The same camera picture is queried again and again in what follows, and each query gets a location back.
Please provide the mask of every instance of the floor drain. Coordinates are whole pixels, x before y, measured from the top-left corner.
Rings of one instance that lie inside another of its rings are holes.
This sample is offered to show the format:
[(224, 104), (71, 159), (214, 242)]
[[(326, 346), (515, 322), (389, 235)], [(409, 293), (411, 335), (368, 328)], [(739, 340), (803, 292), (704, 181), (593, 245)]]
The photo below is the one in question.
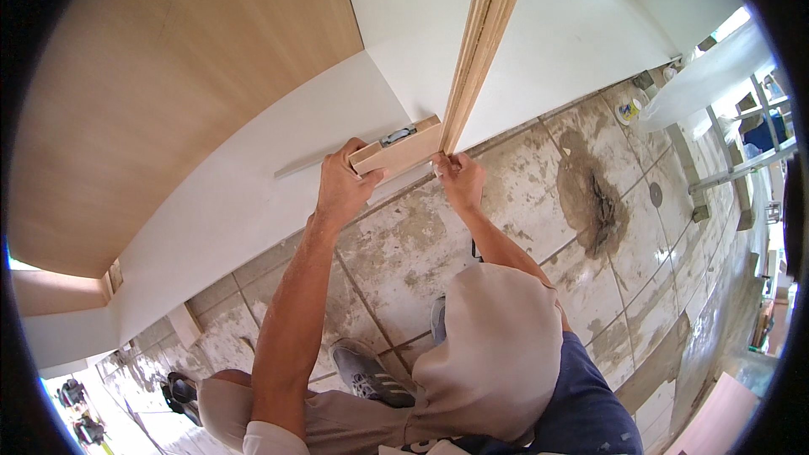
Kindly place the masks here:
[(662, 190), (660, 189), (660, 185), (657, 183), (649, 185), (649, 197), (651, 197), (654, 207), (660, 207), (662, 204)]

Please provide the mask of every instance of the person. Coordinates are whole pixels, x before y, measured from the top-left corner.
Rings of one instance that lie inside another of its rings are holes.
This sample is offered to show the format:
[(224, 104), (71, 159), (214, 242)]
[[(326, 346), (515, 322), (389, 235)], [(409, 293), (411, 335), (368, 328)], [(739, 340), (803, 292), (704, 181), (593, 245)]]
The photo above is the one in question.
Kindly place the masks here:
[(200, 383), (211, 435), (250, 455), (642, 453), (557, 290), (481, 211), (485, 171), (463, 153), (432, 161), (485, 262), (460, 271), (434, 305), (436, 346), (413, 366), (415, 396), (352, 339), (329, 349), (352, 393), (308, 390), (339, 231), (386, 174), (351, 169), (349, 154), (363, 146), (353, 138), (324, 159), (317, 206), (267, 309), (252, 375), (226, 369)]

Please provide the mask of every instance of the dirty floor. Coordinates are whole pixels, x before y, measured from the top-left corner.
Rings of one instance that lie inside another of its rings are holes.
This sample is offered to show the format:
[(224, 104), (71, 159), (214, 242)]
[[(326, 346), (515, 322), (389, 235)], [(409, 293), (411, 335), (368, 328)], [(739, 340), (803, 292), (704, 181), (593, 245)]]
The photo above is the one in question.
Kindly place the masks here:
[[(662, 85), (659, 71), (655, 76)], [(678, 319), (687, 319), (690, 330), (726, 261), (747, 254), (746, 242), (734, 245), (739, 205), (732, 186), (708, 190), (711, 217), (693, 223), (693, 200), (668, 134), (639, 134), (614, 116), (615, 106), (633, 97), (648, 102), (625, 81), (468, 152), (488, 174), (484, 211), (558, 287), (573, 330), (612, 389), (632, 377)], [(702, 176), (723, 167), (711, 140), (706, 134), (689, 145)], [(653, 185), (662, 192), (659, 206)], [(162, 319), (131, 350), (98, 364), (107, 389), (126, 399), (147, 430), (158, 431), (152, 437), (167, 453), (230, 452), (168, 412), (157, 383), (169, 370), (195, 379), (220, 369), (250, 371), (253, 355), (240, 338), (256, 342), (299, 238), (287, 238), (188, 301), (204, 329), (190, 350)], [(413, 363), (433, 347), (433, 300), (475, 261), (469, 231), (432, 174), (364, 210), (340, 235), (310, 388), (345, 389), (326, 354), (341, 337), (370, 345), (412, 386)], [(634, 411), (647, 448), (659, 450), (669, 437), (672, 411), (679, 414), (678, 382), (654, 390), (657, 399)], [(157, 427), (166, 422), (171, 429)]]

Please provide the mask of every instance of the plastic bag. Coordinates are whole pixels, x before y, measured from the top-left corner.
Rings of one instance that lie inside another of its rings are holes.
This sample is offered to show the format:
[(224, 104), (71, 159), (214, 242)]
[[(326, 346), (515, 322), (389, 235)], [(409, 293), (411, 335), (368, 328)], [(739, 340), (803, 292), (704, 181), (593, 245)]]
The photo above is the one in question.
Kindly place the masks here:
[(773, 63), (758, 25), (751, 19), (695, 59), (654, 96), (638, 115), (638, 129), (654, 132), (724, 96), (766, 64)]

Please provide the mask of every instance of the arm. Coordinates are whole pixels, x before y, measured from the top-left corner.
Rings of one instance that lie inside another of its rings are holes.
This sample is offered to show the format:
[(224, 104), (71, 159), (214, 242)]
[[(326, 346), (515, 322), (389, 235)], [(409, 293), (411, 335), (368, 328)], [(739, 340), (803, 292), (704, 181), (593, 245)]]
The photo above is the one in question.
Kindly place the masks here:
[[(488, 263), (519, 269), (536, 276), (545, 287), (553, 288), (550, 279), (534, 259), (497, 228), (480, 209), (483, 183), (486, 179), (483, 167), (466, 153), (452, 157), (436, 153), (432, 161), (437, 166), (439, 179), (450, 205), (466, 224), (483, 259)], [(561, 308), (558, 300), (557, 305), (561, 310), (562, 330), (572, 332), (565, 310)]]
[(303, 441), (303, 400), (323, 334), (334, 247), (340, 229), (359, 212), (385, 174), (377, 169), (359, 177), (351, 169), (349, 154), (363, 146), (353, 138), (324, 159), (317, 207), (273, 295), (256, 344), (251, 420), (278, 425)]

